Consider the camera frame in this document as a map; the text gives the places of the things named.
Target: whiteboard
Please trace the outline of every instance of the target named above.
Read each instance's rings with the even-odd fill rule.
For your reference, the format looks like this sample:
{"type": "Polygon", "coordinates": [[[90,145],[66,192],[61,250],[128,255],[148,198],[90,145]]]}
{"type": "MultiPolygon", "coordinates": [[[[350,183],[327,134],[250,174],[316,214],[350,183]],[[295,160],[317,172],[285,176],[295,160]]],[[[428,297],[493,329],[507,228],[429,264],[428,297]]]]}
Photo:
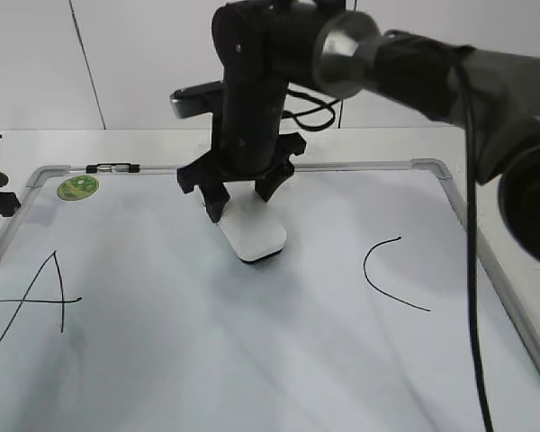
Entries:
{"type": "MultiPolygon", "coordinates": [[[[430,172],[297,173],[269,204],[286,248],[252,266],[174,174],[97,177],[80,202],[49,179],[0,262],[0,300],[53,251],[82,298],[64,333],[60,305],[22,305],[0,344],[0,432],[481,430],[464,230],[430,172]],[[365,254],[398,236],[368,275],[431,312],[365,280],[365,254]]],[[[495,426],[540,432],[540,378],[482,269],[479,286],[495,426]]],[[[50,261],[28,299],[59,298],[50,261]]],[[[0,303],[0,334],[17,306],[0,303]]]]}

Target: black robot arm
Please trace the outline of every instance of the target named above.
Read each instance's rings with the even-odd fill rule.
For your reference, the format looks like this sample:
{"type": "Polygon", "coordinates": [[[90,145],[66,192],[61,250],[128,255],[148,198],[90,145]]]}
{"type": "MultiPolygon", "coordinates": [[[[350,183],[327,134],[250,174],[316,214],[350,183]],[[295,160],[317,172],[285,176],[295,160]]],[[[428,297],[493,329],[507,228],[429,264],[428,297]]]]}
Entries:
{"type": "Polygon", "coordinates": [[[540,260],[540,58],[454,47],[403,31],[382,35],[369,15],[349,12],[338,0],[226,4],[214,16],[212,37],[223,82],[173,98],[180,111],[214,112],[207,163],[178,173],[185,192],[195,185],[216,190],[213,221],[229,199],[224,182],[255,180],[259,192],[265,183],[261,196],[270,199],[292,175],[288,157],[302,153],[304,142],[290,136],[285,146],[279,136],[289,83],[339,99],[374,92],[432,121],[464,127],[455,56],[471,85],[477,182],[502,175],[500,211],[518,242],[540,260]]]}

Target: black cable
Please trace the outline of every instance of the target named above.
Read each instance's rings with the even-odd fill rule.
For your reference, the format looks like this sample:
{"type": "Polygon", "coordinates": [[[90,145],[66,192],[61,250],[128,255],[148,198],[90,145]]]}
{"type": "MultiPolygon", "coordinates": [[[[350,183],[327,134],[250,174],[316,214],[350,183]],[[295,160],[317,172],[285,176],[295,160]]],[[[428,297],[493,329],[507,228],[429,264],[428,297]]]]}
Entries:
{"type": "Polygon", "coordinates": [[[480,402],[482,420],[486,432],[493,432],[492,418],[486,394],[484,371],[482,367],[482,354],[480,350],[480,336],[478,331],[478,289],[477,289],[477,247],[476,236],[478,231],[477,200],[476,200],[476,128],[474,119],[473,101],[471,97],[470,79],[462,66],[460,59],[454,51],[447,50],[452,63],[464,109],[464,122],[466,129],[466,243],[467,243],[467,278],[468,278],[468,327],[470,331],[470,345],[474,364],[474,377],[476,390],[480,402]]]}
{"type": "Polygon", "coordinates": [[[314,96],[311,96],[309,94],[306,94],[306,93],[303,93],[303,92],[297,92],[297,91],[294,91],[294,90],[291,90],[291,89],[288,89],[286,91],[286,93],[291,96],[291,97],[295,97],[297,99],[302,99],[303,101],[307,101],[307,102],[311,102],[313,104],[316,104],[318,107],[316,108],[313,108],[311,110],[308,110],[308,111],[303,111],[303,112],[291,112],[291,111],[284,111],[283,112],[283,115],[282,115],[282,118],[283,119],[293,119],[294,122],[298,125],[298,127],[300,129],[302,129],[303,131],[307,131],[307,132],[319,132],[319,131],[324,131],[325,129],[329,128],[330,126],[332,126],[335,121],[336,121],[336,111],[334,110],[334,106],[336,104],[339,104],[340,100],[336,99],[332,102],[329,102],[329,103],[326,103],[324,101],[322,101],[321,99],[317,98],[317,97],[314,97],[314,96]],[[314,113],[319,113],[321,111],[328,111],[330,112],[330,114],[332,115],[330,117],[330,119],[320,125],[309,125],[309,124],[306,124],[306,123],[302,123],[299,119],[301,117],[304,117],[306,115],[311,115],[311,114],[314,114],[314,113]]]}
{"type": "Polygon", "coordinates": [[[395,241],[399,241],[399,240],[402,240],[402,237],[397,237],[397,238],[393,238],[392,240],[386,240],[386,241],[383,241],[381,243],[378,243],[377,245],[374,245],[369,251],[368,253],[366,254],[366,257],[364,258],[364,262],[362,263],[362,269],[364,270],[364,277],[366,278],[366,281],[370,284],[370,286],[372,286],[378,293],[380,294],[383,294],[385,295],[386,297],[389,297],[393,300],[395,300],[396,302],[400,302],[402,304],[405,304],[406,306],[410,306],[411,308],[414,308],[414,309],[418,309],[420,311],[424,311],[424,312],[431,312],[432,310],[430,309],[426,309],[426,308],[422,308],[420,306],[417,306],[416,304],[414,303],[410,303],[409,301],[405,301],[403,299],[399,299],[398,297],[394,297],[393,295],[381,290],[380,288],[378,288],[376,285],[374,285],[374,283],[370,280],[370,278],[368,277],[368,273],[366,272],[366,262],[368,261],[368,258],[370,257],[370,255],[377,249],[379,248],[380,246],[383,246],[383,245],[387,245],[389,243],[393,243],[395,241]]]}

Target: white eraser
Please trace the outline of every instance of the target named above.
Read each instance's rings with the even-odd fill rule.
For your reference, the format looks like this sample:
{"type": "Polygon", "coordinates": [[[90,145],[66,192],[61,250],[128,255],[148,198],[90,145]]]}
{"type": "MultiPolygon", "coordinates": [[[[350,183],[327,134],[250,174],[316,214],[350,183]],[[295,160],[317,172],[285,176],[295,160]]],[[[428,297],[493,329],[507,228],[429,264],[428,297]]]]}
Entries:
{"type": "Polygon", "coordinates": [[[254,263],[282,251],[286,229],[268,204],[252,189],[236,189],[218,222],[224,236],[245,263],[254,263]]]}

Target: round sticker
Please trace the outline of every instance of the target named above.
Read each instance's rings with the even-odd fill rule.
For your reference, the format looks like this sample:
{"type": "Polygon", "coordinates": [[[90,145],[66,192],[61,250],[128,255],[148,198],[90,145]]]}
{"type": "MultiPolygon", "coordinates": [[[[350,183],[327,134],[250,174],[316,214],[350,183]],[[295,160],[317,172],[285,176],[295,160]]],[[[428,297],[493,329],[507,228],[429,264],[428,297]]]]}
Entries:
{"type": "Polygon", "coordinates": [[[98,180],[91,175],[79,175],[66,180],[58,187],[58,196],[64,201],[79,201],[98,190],[98,180]]]}

